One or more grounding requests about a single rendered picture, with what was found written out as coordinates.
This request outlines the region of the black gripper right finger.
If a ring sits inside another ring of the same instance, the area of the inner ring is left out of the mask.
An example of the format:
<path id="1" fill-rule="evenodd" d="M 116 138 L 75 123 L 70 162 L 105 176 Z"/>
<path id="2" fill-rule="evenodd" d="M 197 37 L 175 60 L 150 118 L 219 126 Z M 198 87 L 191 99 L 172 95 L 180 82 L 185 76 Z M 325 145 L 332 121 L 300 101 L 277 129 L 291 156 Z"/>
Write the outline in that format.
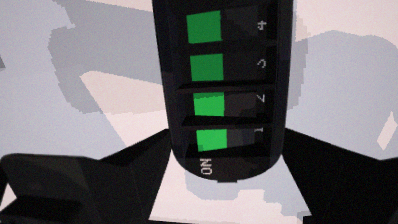
<path id="1" fill-rule="evenodd" d="M 375 159 L 285 128 L 282 158 L 315 224 L 398 224 L 398 157 Z"/>

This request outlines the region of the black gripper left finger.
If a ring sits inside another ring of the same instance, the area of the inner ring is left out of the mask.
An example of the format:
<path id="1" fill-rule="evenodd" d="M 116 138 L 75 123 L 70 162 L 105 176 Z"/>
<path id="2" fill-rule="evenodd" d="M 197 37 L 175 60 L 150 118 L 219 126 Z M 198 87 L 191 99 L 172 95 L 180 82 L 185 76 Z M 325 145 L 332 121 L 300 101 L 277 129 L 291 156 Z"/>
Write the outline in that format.
<path id="1" fill-rule="evenodd" d="M 99 160 L 13 153 L 0 164 L 16 197 L 80 201 L 93 224 L 148 224 L 170 154 L 167 128 Z"/>

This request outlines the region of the dark grey controller unit with rocker switches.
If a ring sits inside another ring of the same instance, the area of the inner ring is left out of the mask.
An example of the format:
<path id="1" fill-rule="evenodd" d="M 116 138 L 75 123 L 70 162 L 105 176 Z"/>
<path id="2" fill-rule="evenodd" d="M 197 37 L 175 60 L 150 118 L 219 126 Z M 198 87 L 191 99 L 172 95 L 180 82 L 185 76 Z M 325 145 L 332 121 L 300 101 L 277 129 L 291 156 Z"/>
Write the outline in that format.
<path id="1" fill-rule="evenodd" d="M 175 160 L 218 183 L 282 155 L 293 0 L 151 0 Z"/>

